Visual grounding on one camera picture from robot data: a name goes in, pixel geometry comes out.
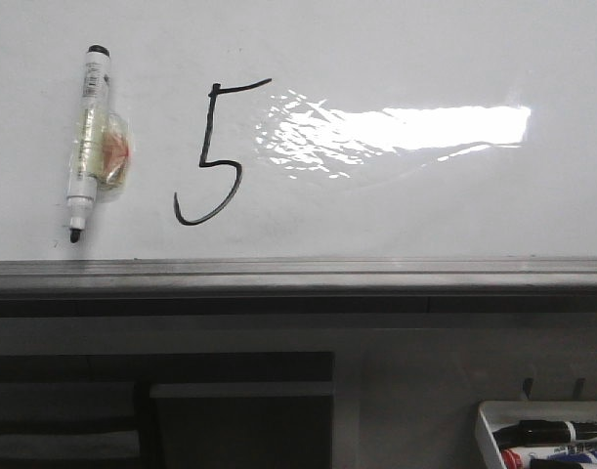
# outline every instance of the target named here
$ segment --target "white surface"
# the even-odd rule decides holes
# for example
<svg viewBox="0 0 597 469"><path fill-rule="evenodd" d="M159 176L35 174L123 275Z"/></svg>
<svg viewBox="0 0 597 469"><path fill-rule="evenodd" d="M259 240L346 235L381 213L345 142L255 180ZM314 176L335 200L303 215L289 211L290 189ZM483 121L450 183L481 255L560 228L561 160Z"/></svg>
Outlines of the white surface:
<svg viewBox="0 0 597 469"><path fill-rule="evenodd" d="M488 469L506 469L492 433L520 420L597 420L597 401L589 402L509 402L486 401L478 411L476 441Z"/></svg>
<svg viewBox="0 0 597 469"><path fill-rule="evenodd" d="M136 150L70 245L94 43ZM218 98L235 199L181 226L234 178L197 168L212 83L267 77ZM0 260L512 255L597 255L596 0L0 2Z"/></svg>

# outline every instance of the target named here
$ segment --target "black marker writing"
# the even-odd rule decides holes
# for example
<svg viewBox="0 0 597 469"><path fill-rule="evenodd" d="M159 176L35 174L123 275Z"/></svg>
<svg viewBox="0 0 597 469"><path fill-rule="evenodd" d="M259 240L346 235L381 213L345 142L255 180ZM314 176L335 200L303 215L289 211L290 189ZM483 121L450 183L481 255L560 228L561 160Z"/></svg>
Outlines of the black marker writing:
<svg viewBox="0 0 597 469"><path fill-rule="evenodd" d="M181 207L179 205L179 199L177 197L177 193L174 192L174 214L177 217L177 220L181 225L185 225L187 227L192 227L194 225L200 225L201 223L206 222L212 217L215 217L220 211L227 206L227 204L231 201L237 189L239 188L239 184L241 183L241 175L243 173L243 168L241 164L237 161L232 161L231 159L219 159L217 161L207 161L207 153L209 152L209 146L211 145L211 134L213 132L213 112L216 108L216 100L218 95L224 95L227 93L237 93L239 91L246 91L252 90L253 88L258 88L262 85L270 83L272 78L268 78L267 80L262 80L257 83L253 83L252 85L247 86L239 86L236 88L225 88L222 89L220 83L214 83L213 87L211 88L211 93L209 93L209 110L207 111L207 127L204 132L204 143L202 144L202 153L200 154L200 160L198 162L198 167L200 168L211 168L213 166L221 166L221 165L228 165L235 168L235 182L233 183L233 187L229 194L225 197L220 205L214 208L211 212L207 213L204 217L200 217L196 220L187 220L181 214Z"/></svg>

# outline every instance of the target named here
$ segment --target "metal ledge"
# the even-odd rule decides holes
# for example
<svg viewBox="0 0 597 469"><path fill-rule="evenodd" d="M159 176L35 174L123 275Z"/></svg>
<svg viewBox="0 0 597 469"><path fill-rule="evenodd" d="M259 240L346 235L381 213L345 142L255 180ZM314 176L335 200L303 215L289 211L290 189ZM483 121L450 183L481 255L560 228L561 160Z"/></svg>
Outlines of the metal ledge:
<svg viewBox="0 0 597 469"><path fill-rule="evenodd" d="M597 258L0 262L0 299L557 293L597 293Z"/></svg>

